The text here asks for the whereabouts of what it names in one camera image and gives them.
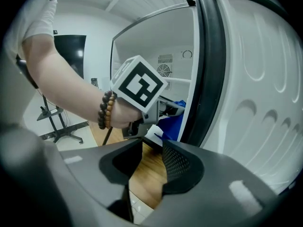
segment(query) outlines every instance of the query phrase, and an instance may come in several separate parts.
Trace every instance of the white cube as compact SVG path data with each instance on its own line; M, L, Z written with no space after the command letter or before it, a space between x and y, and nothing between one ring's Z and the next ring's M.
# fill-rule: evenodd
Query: white cube
M110 85L119 97L147 113L167 82L145 59L137 55L123 63Z

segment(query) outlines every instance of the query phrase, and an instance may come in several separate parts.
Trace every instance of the white t-shirt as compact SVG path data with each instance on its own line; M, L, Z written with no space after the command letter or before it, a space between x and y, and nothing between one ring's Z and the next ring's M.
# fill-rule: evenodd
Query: white t-shirt
M35 89L20 72L16 56L24 57L22 42L33 35L53 36L57 0L27 0L3 40L0 54L0 123L20 123Z

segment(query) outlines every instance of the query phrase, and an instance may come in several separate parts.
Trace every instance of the wooden bead bracelet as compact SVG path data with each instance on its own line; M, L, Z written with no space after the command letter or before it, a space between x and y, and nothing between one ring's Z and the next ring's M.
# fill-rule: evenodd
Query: wooden bead bracelet
M111 111L113 110L113 105L116 99L116 94L112 91L107 91L100 104L100 110L98 112L98 126L100 129L110 128L110 118Z

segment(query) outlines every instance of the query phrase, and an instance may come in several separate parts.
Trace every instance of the blue object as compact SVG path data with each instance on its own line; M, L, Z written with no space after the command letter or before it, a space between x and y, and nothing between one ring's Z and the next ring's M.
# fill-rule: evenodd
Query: blue object
M176 101L174 103L182 107L186 106L186 102L184 102L183 100ZM179 116L168 117L159 120L157 126L160 129L162 129L163 135L162 137L157 134L155 135L159 137L161 140L177 140L181 128L182 119L183 119L183 114Z

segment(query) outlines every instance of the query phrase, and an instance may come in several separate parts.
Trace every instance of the hand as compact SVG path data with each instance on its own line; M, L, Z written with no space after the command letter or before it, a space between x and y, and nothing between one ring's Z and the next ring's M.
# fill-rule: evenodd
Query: hand
M142 118L139 109L132 106L122 98L117 98L111 114L111 126L114 128L126 128L130 122L137 121Z

